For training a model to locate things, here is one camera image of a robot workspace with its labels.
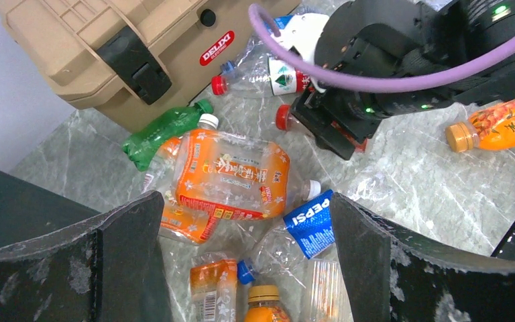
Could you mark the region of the small red cap bottle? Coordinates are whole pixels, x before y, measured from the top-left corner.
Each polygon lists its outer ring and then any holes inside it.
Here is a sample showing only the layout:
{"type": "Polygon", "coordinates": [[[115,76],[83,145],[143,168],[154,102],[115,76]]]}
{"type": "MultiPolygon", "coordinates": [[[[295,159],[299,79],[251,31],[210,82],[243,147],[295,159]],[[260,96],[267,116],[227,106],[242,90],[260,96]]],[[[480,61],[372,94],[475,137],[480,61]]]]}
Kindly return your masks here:
{"type": "MultiPolygon", "coordinates": [[[[310,137],[314,140],[314,134],[307,129],[293,114],[290,113],[290,106],[287,104],[283,104],[279,106],[276,112],[275,118],[276,127],[282,131],[293,131],[300,132],[307,137],[310,137]]],[[[334,127],[339,133],[343,134],[354,146],[356,152],[365,152],[367,148],[368,139],[366,139],[363,143],[357,142],[350,134],[348,134],[336,121],[331,123],[331,126],[334,127]]]]}

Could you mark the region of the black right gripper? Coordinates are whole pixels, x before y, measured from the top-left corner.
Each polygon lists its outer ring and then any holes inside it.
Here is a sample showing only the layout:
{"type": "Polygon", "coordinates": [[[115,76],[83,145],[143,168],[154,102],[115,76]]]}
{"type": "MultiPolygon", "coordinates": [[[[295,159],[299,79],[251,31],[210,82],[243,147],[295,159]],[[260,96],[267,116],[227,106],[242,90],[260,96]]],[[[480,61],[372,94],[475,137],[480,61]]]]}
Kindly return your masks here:
{"type": "MultiPolygon", "coordinates": [[[[329,18],[318,40],[314,63],[353,76],[406,78],[447,70],[464,54],[458,16],[424,1],[348,1],[329,18]]],[[[357,142],[375,134],[395,115],[448,107],[466,90],[452,84],[407,93],[307,88],[290,113],[314,134],[316,145],[348,160],[355,146],[334,127],[336,121],[357,142]]]]}

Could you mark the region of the dark green plastic bin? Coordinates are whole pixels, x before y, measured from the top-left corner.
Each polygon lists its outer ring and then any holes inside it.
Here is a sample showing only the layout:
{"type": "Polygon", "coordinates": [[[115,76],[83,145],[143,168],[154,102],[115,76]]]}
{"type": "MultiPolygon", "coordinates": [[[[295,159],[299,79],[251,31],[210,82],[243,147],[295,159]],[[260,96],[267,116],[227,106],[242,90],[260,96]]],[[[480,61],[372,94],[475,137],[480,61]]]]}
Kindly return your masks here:
{"type": "Polygon", "coordinates": [[[94,209],[0,171],[0,248],[98,214],[94,209]]]}

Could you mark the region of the orange juice bottle right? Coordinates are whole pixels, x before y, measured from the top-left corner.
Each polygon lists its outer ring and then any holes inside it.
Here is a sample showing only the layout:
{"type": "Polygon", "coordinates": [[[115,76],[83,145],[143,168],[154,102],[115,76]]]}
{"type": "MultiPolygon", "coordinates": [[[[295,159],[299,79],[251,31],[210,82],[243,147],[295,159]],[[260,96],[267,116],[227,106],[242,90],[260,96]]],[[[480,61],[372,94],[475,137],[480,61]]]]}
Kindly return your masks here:
{"type": "Polygon", "coordinates": [[[445,129],[452,151],[507,150],[515,147],[515,99],[476,111],[445,129]]]}

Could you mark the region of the crushed orange label bottle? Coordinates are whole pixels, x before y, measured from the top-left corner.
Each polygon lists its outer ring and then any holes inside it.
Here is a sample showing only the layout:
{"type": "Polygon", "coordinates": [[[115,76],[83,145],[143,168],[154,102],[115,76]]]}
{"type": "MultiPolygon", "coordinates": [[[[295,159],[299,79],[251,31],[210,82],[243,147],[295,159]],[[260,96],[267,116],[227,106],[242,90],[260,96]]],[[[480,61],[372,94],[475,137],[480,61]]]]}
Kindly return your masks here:
{"type": "Polygon", "coordinates": [[[181,138],[163,143],[146,171],[142,191],[158,191],[164,198],[164,208],[158,235],[186,244],[204,244],[216,230],[219,220],[179,204],[172,188],[174,165],[181,138]]]}

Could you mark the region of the clear bottle orange label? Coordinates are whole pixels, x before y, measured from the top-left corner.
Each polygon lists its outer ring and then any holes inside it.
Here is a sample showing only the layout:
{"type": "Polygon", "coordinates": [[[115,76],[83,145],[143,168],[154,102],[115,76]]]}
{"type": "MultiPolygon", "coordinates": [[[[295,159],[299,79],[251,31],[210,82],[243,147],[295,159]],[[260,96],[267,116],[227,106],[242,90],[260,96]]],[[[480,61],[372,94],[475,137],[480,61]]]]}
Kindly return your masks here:
{"type": "Polygon", "coordinates": [[[190,295],[194,320],[237,320],[237,260],[228,252],[208,252],[192,259],[190,295]]]}

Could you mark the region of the tan plastic toolbox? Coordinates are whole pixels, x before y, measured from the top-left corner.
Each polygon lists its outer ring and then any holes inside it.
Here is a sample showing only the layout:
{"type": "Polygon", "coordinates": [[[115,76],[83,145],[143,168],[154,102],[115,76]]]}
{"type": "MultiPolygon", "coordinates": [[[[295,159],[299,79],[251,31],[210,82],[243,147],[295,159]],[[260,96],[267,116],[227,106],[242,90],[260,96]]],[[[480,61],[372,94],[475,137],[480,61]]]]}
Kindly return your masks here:
{"type": "Polygon", "coordinates": [[[188,105],[252,35],[244,0],[0,0],[50,88],[137,132],[188,105]]]}

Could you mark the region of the crushed Pepsi bottle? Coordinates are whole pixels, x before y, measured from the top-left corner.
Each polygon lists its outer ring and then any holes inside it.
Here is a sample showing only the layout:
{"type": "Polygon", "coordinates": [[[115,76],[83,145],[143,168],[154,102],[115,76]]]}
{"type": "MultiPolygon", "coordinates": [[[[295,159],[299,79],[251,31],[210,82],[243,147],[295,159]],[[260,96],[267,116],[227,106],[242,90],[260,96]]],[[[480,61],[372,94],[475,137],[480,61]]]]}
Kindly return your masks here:
{"type": "Polygon", "coordinates": [[[332,190],[280,218],[237,263],[237,277],[249,284],[262,277],[292,274],[335,243],[331,222],[332,190]]]}

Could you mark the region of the orange juice bottle gold cap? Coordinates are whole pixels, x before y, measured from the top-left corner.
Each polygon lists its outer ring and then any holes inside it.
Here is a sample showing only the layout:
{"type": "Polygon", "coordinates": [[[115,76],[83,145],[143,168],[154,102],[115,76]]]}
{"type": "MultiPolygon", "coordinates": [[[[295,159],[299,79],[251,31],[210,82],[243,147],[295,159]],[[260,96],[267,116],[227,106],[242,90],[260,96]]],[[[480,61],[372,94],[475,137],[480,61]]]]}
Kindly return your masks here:
{"type": "Polygon", "coordinates": [[[248,310],[244,322],[290,322],[291,317],[280,301],[278,287],[256,285],[248,290],[248,310]]]}

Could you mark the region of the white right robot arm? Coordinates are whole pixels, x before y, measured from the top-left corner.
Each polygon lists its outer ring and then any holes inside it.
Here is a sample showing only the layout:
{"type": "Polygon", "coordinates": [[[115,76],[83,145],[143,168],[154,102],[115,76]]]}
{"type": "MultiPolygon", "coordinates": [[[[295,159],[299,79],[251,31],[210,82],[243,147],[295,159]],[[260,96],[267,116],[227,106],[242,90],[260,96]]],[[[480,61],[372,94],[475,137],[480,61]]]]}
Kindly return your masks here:
{"type": "Polygon", "coordinates": [[[312,61],[325,74],[276,124],[348,160],[393,116],[515,99],[515,1],[348,1],[312,61]]]}

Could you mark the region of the crushed blue label bottle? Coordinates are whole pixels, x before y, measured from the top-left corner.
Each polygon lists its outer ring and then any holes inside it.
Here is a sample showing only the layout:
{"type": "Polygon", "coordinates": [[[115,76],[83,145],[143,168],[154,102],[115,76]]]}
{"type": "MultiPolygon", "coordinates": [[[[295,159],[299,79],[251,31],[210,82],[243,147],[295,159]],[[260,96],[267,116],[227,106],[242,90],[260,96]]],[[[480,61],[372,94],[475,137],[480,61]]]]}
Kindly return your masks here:
{"type": "MultiPolygon", "coordinates": [[[[275,17],[274,22],[280,31],[284,30],[288,25],[290,20],[293,18],[293,15],[284,15],[280,17],[275,17]]],[[[253,32],[245,45],[245,48],[237,55],[236,59],[242,61],[246,58],[253,56],[270,56],[270,49],[264,45],[262,40],[253,32]]]]}

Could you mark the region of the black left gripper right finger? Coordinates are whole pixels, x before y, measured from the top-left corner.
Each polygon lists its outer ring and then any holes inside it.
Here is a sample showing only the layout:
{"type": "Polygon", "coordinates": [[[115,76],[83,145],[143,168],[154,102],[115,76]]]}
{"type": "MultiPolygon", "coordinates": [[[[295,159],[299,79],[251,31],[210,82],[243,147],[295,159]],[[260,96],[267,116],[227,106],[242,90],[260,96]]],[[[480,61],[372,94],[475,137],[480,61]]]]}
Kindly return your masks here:
{"type": "Polygon", "coordinates": [[[515,321],[515,261],[442,244],[340,193],[330,214],[355,321],[515,321]]]}

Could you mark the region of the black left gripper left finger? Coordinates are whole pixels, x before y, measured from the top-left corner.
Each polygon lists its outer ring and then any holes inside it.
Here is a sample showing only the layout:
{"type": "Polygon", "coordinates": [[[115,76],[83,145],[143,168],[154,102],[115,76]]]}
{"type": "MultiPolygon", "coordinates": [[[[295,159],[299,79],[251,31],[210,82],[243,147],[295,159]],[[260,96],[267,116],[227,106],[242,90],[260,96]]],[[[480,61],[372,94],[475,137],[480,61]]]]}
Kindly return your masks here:
{"type": "Polygon", "coordinates": [[[0,247],[0,321],[171,321],[160,193],[0,247]]]}

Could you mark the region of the large orange label bottle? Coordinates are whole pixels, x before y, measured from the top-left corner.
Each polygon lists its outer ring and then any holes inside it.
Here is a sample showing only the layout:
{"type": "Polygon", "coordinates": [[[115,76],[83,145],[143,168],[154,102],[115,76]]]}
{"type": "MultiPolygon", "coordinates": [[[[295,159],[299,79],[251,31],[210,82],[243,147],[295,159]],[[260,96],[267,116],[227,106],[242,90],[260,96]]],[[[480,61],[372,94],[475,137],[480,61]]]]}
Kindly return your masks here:
{"type": "Polygon", "coordinates": [[[282,216],[320,194],[303,179],[277,143],[217,130],[213,114],[200,116],[178,149],[172,191],[180,205],[217,219],[282,216]]]}

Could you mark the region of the green plastic bottle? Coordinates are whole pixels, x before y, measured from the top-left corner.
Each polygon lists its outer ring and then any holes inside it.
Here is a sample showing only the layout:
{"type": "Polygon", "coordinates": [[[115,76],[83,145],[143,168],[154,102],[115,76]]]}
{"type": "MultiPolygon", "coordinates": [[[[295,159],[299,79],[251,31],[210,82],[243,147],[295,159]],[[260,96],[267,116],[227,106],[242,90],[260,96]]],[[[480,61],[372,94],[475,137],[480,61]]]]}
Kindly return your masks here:
{"type": "Polygon", "coordinates": [[[191,106],[171,108],[142,130],[131,134],[122,143],[121,150],[138,171],[146,171],[164,142],[194,129],[202,114],[213,112],[214,108],[207,99],[201,99],[191,106]]]}

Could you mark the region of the red label bottle white cap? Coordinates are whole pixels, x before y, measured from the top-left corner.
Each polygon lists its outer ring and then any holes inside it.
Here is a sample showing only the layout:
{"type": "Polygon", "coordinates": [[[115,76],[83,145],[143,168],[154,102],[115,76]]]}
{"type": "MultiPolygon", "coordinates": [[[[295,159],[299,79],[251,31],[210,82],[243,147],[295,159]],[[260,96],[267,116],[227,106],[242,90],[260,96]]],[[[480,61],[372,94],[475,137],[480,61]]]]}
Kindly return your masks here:
{"type": "Polygon", "coordinates": [[[242,62],[239,66],[214,76],[214,95],[261,99],[301,93],[308,88],[310,77],[274,57],[242,62]]]}

